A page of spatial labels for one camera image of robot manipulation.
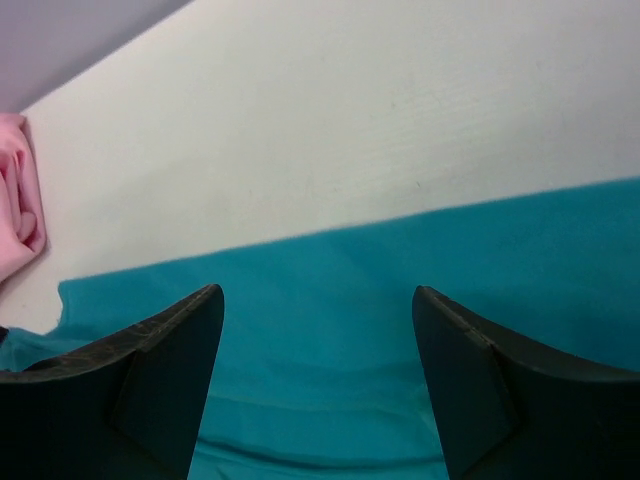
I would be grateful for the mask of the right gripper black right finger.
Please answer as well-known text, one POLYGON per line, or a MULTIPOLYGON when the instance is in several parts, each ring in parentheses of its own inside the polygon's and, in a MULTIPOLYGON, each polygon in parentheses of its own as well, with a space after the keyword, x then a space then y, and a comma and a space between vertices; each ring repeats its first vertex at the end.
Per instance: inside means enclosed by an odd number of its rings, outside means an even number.
POLYGON ((639 375, 549 347, 440 292, 412 318, 452 479, 636 479, 639 375))

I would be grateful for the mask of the teal t shirt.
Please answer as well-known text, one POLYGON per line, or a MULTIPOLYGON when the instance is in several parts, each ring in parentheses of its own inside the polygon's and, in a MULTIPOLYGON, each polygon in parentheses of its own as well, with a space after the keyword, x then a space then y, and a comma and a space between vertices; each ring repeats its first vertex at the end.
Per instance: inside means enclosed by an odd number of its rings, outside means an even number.
POLYGON ((411 299, 431 286, 572 354, 639 365, 639 182, 309 234, 61 283, 21 371, 219 284, 225 320, 193 479, 442 479, 411 299))

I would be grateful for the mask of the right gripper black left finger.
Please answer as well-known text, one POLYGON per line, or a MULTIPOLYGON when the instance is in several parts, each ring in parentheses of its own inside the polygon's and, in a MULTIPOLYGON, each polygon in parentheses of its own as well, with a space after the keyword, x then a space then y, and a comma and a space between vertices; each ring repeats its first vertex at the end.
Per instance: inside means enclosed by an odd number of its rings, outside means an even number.
POLYGON ((187 478, 223 319, 223 291, 207 285, 84 347, 2 371, 2 478, 187 478))

